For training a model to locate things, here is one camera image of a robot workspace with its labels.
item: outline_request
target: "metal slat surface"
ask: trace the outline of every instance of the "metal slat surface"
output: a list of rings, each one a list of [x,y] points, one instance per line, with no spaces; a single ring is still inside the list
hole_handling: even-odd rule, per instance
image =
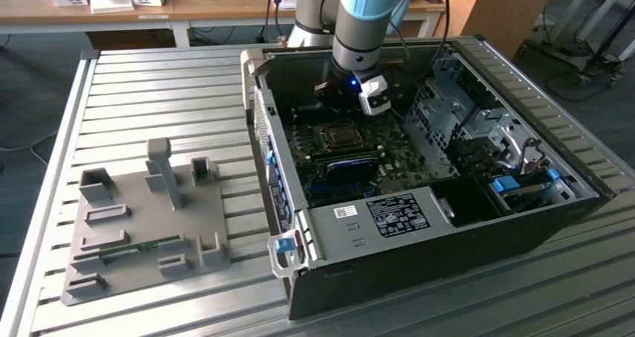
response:
[[[496,50],[473,38],[461,42],[490,71],[518,87],[514,94],[544,118],[565,145],[578,150],[578,157],[593,171],[612,187],[622,190],[594,216],[564,229],[529,254],[377,301],[290,321],[285,288],[274,279],[266,256],[269,226],[246,122],[214,121],[213,115],[215,110],[233,108],[234,104],[225,105],[233,100],[241,104],[242,86],[221,83],[219,77],[209,78],[207,84],[202,77],[177,82],[159,80],[166,77],[166,71],[191,73],[197,68],[238,65],[246,46],[106,51],[95,67],[97,75],[87,79],[87,93],[95,90],[102,93],[87,98],[83,127],[91,133],[74,138],[78,150],[67,156],[69,169],[61,177],[59,198],[45,234],[47,245],[38,260],[38,272],[43,276],[41,285],[33,288],[34,296],[30,295],[37,309],[23,321],[31,333],[231,337],[622,336],[632,333],[635,330],[632,322],[635,316],[634,172]],[[141,80],[126,84],[126,90],[119,86],[122,83],[115,83],[129,80],[125,73]],[[99,79],[113,83],[91,86],[91,79],[103,74],[114,74]],[[111,175],[145,170],[145,140],[157,135],[173,139],[173,165],[187,164],[202,155],[219,163],[231,267],[101,301],[65,306],[58,299],[69,263],[66,244],[73,236],[77,214],[73,202],[79,197],[77,182],[82,170],[106,167]],[[71,203],[62,204],[65,199]]]

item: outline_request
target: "black cable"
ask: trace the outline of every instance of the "black cable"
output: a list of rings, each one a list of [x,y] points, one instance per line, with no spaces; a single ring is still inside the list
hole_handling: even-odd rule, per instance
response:
[[[397,25],[394,24],[394,21],[393,21],[393,20],[390,20],[390,25],[392,25],[393,28],[396,29],[397,35],[400,36],[401,43],[402,43],[402,45],[405,46],[406,60],[410,60],[410,49],[409,49],[409,45],[406,45],[406,39],[405,39],[405,37],[401,35],[400,28],[398,28]]]
[[[281,37],[285,36],[285,34],[282,33],[282,28],[281,28],[281,23],[278,22],[278,8],[281,7],[281,5],[278,4],[277,5],[277,11],[274,13],[274,19],[277,20],[277,28],[278,28],[278,33],[281,34]]]
[[[267,0],[266,25],[263,26],[265,29],[266,29],[266,42],[271,42],[271,37],[270,37],[270,9],[271,9],[271,0]]]
[[[574,73],[580,73],[580,69],[578,67],[573,66],[572,67],[572,70],[566,73],[562,73],[562,74],[558,74],[556,75],[554,77],[550,77],[546,81],[545,81],[545,87],[548,88],[548,90],[562,100],[565,101],[569,101],[570,103],[582,103],[584,101],[588,101],[590,99],[593,99],[594,97],[597,97],[598,95],[601,95],[602,93],[606,93],[612,87],[606,87],[605,89],[597,91],[596,93],[592,93],[589,94],[588,96],[585,97],[581,97],[578,99],[573,99],[568,96],[565,96],[564,94],[561,94],[554,88],[553,88],[553,85],[552,85],[552,82],[554,81],[554,79],[560,79],[562,77],[566,77]]]
[[[588,15],[585,16],[585,20],[584,20],[584,23],[581,23],[581,25],[578,26],[578,28],[576,29],[576,32],[574,32],[574,39],[578,40],[578,32],[580,30],[584,28],[585,24],[588,23],[589,21],[589,18],[592,17],[592,14],[601,8],[601,6],[604,5],[604,3],[601,2],[598,4],[598,6],[596,6],[596,8],[588,13]]]
[[[21,253],[0,253],[0,259],[14,259],[21,257]]]
[[[319,3],[319,25],[322,26],[323,30],[327,30],[329,31],[329,28],[327,28],[327,24],[325,23],[325,20],[322,18],[322,13],[323,13],[323,9],[325,9],[325,2],[327,0],[322,0],[322,2]]]
[[[9,34],[9,35],[7,35],[7,41],[5,41],[5,44],[0,45],[0,48],[2,48],[2,47],[6,47],[6,46],[10,44],[10,42],[11,42],[11,35]]]
[[[544,30],[548,35],[548,43],[549,45],[553,45],[553,37],[549,35],[548,31],[548,6],[544,7]]]
[[[199,36],[202,36],[207,41],[210,41],[213,45],[225,45],[227,43],[227,41],[230,40],[231,36],[234,35],[234,33],[237,31],[237,27],[234,26],[231,28],[230,34],[227,35],[226,39],[221,42],[217,42],[214,39],[205,36],[202,33],[199,33],[199,31],[201,31],[199,28],[195,28],[195,33],[199,34]]]
[[[436,66],[436,62],[440,59],[441,51],[444,50],[444,47],[446,45],[449,31],[450,31],[450,0],[446,0],[446,29],[444,30],[444,37],[441,39],[440,48],[437,49],[436,56],[433,57],[433,61],[430,62],[429,69],[426,69],[424,78],[429,76]]]

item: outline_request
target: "cable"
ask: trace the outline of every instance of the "cable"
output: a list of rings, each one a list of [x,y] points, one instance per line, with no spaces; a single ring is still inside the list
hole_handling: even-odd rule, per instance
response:
[[[22,146],[22,147],[0,147],[0,152],[3,153],[15,153],[17,151],[23,151],[23,150],[30,150],[30,152],[37,156],[37,158],[45,163],[46,166],[49,166],[47,160],[37,153],[35,146],[38,146],[45,140],[49,138],[54,137],[58,135],[58,130],[51,132],[47,136],[39,138],[35,140],[30,145]]]
[[[409,50],[409,45],[406,45],[406,40],[405,40],[405,37],[401,35],[400,28],[396,26],[396,24],[394,24],[394,21],[393,21],[393,20],[390,20],[390,25],[392,25],[392,26],[393,26],[393,28],[396,29],[397,35],[400,36],[401,43],[402,43],[402,45],[405,46],[405,51],[406,51],[406,60],[410,60],[410,50]]]
[[[325,9],[325,2],[326,1],[327,0],[322,0],[322,2],[319,3],[319,25],[322,26],[323,30],[329,31],[327,24],[325,23],[325,20],[322,18],[322,12],[323,12],[323,9]]]
[[[604,3],[601,2],[598,4],[598,6],[596,6],[596,8],[592,11],[589,11],[588,15],[585,16],[584,23],[581,23],[581,25],[578,26],[578,28],[576,29],[576,32],[574,32],[574,39],[576,40],[578,40],[578,32],[584,28],[585,24],[588,23],[592,14],[601,8],[602,5],[604,5]]]
[[[227,41],[230,40],[231,36],[235,34],[235,31],[237,31],[237,26],[234,26],[234,27],[231,28],[231,31],[230,31],[230,34],[227,35],[227,38],[226,38],[222,42],[219,42],[219,45],[225,45],[225,44],[227,43]]]
[[[281,37],[283,37],[285,34],[282,34],[281,23],[278,22],[278,9],[279,9],[279,7],[281,7],[281,5],[278,4],[277,5],[277,11],[274,12],[274,19],[277,20],[278,33],[281,34]]]
[[[207,41],[210,41],[213,45],[225,45],[225,44],[227,43],[227,41],[230,41],[230,38],[231,38],[231,36],[234,35],[235,31],[237,31],[237,27],[234,26],[234,27],[231,28],[230,34],[227,35],[227,38],[226,38],[223,41],[217,42],[214,39],[211,39],[210,37],[205,36],[205,35],[199,32],[199,29],[195,28],[195,33],[199,34],[199,36],[202,36]]]
[[[450,0],[446,0],[446,29],[444,30],[444,37],[441,39],[440,48],[437,49],[436,56],[433,57],[433,61],[430,62],[429,69],[426,69],[424,78],[429,76],[436,66],[436,62],[440,59],[441,51],[444,50],[444,47],[446,45],[449,31],[450,31]]]
[[[267,0],[266,25],[263,26],[266,30],[266,42],[273,42],[270,37],[270,9],[271,9],[271,0]]]
[[[544,30],[548,35],[548,43],[549,45],[553,45],[553,37],[549,35],[548,31],[548,6],[544,7]]]
[[[0,259],[14,259],[21,257],[21,253],[0,253]]]
[[[608,92],[610,90],[610,86],[600,91],[597,91],[596,93],[592,93],[589,94],[586,97],[582,97],[580,99],[573,99],[568,96],[565,96],[564,94],[561,94],[554,88],[553,88],[553,85],[552,85],[552,82],[554,81],[554,79],[558,79],[558,78],[562,78],[562,77],[566,77],[574,73],[578,73],[580,72],[580,69],[573,66],[573,69],[566,72],[566,73],[562,73],[562,74],[558,74],[556,75],[554,77],[550,77],[546,81],[545,81],[545,86],[548,88],[548,90],[557,96],[560,97],[562,100],[565,101],[569,101],[570,103],[582,103],[584,101],[588,101],[590,99],[593,99],[594,97],[597,97],[598,95],[601,95],[602,93]]]
[[[6,47],[6,46],[10,44],[10,42],[11,42],[11,35],[9,34],[9,35],[7,35],[7,40],[5,41],[5,44],[0,45],[0,48],[2,48],[2,47]]]

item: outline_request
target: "motherboard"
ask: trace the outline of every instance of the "motherboard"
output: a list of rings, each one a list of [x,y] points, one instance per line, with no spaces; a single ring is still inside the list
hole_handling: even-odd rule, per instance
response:
[[[286,137],[313,208],[422,187],[432,180],[394,112],[295,122]]]

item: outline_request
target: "blue tab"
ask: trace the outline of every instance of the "blue tab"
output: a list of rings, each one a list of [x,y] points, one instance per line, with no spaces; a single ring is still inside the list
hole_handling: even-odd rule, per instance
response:
[[[275,243],[277,253],[286,253],[297,250],[297,241],[294,238],[281,238]]]
[[[506,192],[508,190],[516,190],[521,188],[517,179],[513,176],[498,177],[494,179],[493,186],[497,191]]]
[[[277,163],[277,157],[274,156],[274,151],[267,152],[266,161],[267,161],[267,164],[275,164]]]
[[[557,179],[560,179],[560,172],[556,168],[550,168],[548,170],[548,174],[549,176],[552,177],[553,181],[556,181]]]

